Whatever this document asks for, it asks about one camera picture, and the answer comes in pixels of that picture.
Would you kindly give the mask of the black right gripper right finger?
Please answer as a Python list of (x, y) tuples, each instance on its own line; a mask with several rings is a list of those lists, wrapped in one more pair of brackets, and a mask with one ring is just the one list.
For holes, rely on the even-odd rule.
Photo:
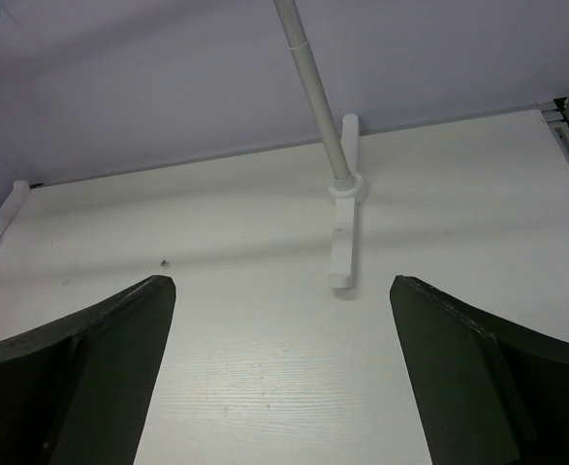
[(569, 343), (411, 276), (390, 289), (434, 464), (569, 464)]

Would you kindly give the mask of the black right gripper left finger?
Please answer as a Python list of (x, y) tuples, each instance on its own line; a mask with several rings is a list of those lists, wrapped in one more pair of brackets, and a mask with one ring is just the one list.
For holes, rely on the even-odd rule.
[(0, 341), (0, 464), (131, 464), (170, 333), (154, 275)]

